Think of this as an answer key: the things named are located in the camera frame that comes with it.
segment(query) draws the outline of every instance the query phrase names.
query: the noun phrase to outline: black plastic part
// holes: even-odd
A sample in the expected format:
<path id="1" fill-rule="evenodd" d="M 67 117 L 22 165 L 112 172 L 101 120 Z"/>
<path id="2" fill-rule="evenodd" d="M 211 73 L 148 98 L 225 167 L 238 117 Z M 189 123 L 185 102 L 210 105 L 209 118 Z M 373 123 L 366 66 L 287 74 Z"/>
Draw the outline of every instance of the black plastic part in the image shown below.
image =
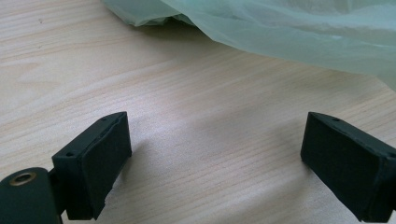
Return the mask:
<path id="1" fill-rule="evenodd" d="M 338 118 L 310 112 L 301 156 L 359 221 L 389 221 L 396 202 L 395 148 Z"/>
<path id="2" fill-rule="evenodd" d="M 0 223 L 62 223 L 46 169 L 21 170 L 0 182 Z"/>
<path id="3" fill-rule="evenodd" d="M 52 157 L 65 186 L 71 220 L 97 219 L 122 166 L 132 155 L 125 112 L 97 120 Z"/>

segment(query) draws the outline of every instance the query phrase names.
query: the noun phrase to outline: translucent plastic sheet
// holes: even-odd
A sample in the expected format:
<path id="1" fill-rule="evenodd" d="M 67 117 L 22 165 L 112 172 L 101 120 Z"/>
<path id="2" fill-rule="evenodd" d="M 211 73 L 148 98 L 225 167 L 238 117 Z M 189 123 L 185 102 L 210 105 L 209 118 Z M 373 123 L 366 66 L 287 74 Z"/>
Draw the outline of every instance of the translucent plastic sheet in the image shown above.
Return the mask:
<path id="1" fill-rule="evenodd" d="M 237 49 L 374 75 L 396 90 L 394 0 L 103 0 L 125 22 L 192 22 Z"/>

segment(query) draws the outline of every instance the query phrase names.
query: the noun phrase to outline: textured black surface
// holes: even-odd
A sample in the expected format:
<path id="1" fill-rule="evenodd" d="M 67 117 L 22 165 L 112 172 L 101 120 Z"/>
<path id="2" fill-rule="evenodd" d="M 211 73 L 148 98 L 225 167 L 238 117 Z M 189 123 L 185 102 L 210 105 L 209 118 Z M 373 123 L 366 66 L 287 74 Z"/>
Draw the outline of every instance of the textured black surface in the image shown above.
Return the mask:
<path id="1" fill-rule="evenodd" d="M 396 149 L 340 119 L 311 112 L 301 156 L 358 220 L 389 220 Z"/>
<path id="2" fill-rule="evenodd" d="M 52 157 L 66 189 L 71 220 L 97 219 L 124 163 L 132 155 L 125 112 L 97 120 Z"/>
<path id="3" fill-rule="evenodd" d="M 21 174 L 35 174 L 35 178 L 20 186 L 10 185 L 11 179 Z M 47 170 L 21 170 L 0 182 L 0 223 L 62 223 L 56 210 Z"/>

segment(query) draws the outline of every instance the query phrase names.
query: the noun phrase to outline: round metal ring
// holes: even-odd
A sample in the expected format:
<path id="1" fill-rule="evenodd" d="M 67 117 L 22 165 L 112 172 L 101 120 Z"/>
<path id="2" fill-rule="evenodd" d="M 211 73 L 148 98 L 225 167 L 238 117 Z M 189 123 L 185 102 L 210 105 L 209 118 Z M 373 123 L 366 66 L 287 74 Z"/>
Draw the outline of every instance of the round metal ring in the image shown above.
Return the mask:
<path id="1" fill-rule="evenodd" d="M 37 176 L 37 174 L 33 173 L 33 172 L 26 172 L 26 173 L 22 173 L 20 175 L 16 175 L 16 176 L 14 176 L 14 178 L 12 178 L 9 181 L 9 185 L 11 185 L 11 186 L 24 185 L 24 184 L 27 184 L 30 181 L 34 180 L 36 176 Z"/>

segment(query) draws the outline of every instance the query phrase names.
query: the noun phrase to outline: wooden table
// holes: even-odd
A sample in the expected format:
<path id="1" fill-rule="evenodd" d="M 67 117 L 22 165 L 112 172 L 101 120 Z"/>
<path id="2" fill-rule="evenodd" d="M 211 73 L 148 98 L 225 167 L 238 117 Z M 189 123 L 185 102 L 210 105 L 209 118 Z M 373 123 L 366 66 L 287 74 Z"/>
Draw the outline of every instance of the wooden table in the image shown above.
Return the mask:
<path id="1" fill-rule="evenodd" d="M 307 112 L 396 146 L 375 77 L 134 28 L 98 0 L 0 1 L 0 85 L 1 178 L 128 112 L 134 155 L 101 216 L 64 223 L 359 223 L 300 159 Z"/>

